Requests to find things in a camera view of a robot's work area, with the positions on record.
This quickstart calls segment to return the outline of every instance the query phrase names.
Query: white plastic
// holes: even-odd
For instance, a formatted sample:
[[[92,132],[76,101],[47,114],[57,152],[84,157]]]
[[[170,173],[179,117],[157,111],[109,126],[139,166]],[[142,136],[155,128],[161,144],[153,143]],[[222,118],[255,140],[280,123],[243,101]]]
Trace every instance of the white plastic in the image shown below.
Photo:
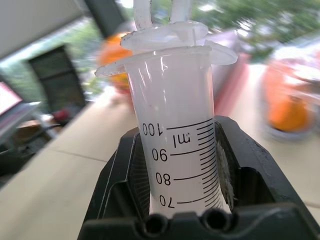
[[[175,20],[184,16],[177,13]],[[121,42],[140,54],[103,66],[96,75],[127,72],[153,212],[168,218],[186,211],[200,215],[208,208],[222,207],[211,64],[232,64],[237,56],[212,42],[195,46],[208,32],[201,23],[145,28],[148,19],[142,16],[137,27],[141,30]]]

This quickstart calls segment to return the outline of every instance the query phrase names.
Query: hole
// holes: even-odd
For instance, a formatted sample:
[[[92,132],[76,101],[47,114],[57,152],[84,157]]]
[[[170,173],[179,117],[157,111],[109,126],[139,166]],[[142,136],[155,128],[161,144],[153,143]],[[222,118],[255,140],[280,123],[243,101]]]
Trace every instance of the hole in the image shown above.
[[[157,237],[167,229],[168,220],[159,214],[153,214],[148,217],[144,224],[144,233],[148,237]]]
[[[210,230],[225,231],[230,227],[229,216],[219,209],[210,209],[203,214],[204,225]]]

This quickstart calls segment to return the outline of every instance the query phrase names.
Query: black chair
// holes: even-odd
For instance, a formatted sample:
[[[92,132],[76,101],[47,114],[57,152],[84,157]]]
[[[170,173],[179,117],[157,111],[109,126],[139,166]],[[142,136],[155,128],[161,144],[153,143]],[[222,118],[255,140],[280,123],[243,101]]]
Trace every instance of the black chair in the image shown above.
[[[47,97],[49,112],[65,126],[86,105],[84,91],[65,45],[28,60]]]

